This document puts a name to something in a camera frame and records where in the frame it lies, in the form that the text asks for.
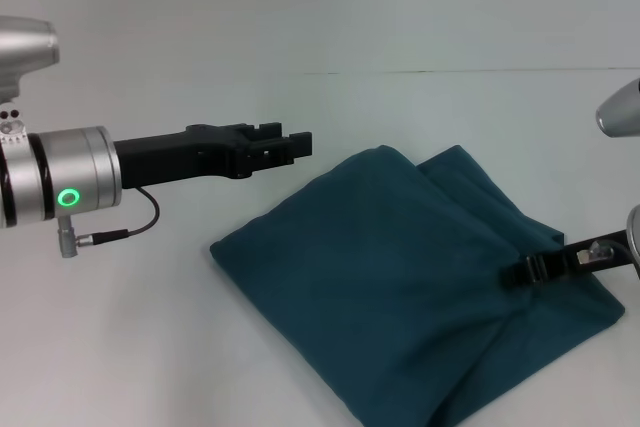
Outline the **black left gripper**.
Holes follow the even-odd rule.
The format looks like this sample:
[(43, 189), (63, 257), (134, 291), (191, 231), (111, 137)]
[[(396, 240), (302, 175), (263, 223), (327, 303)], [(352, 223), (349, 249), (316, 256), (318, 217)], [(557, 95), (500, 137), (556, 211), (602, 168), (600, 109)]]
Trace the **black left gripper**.
[(311, 132), (283, 137), (279, 122), (252, 126), (248, 139), (229, 126), (198, 124), (178, 133), (116, 141), (122, 187), (133, 189), (204, 176), (245, 179), (252, 170), (291, 165), (313, 153)]

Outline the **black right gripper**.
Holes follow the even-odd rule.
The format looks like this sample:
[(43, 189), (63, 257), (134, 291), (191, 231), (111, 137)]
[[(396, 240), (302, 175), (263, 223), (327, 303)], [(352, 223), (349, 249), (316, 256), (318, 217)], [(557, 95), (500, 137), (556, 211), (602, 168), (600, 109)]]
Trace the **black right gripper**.
[(526, 256), (500, 272), (505, 289), (536, 287), (562, 277), (577, 277), (630, 264), (625, 230), (568, 244), (561, 252)]

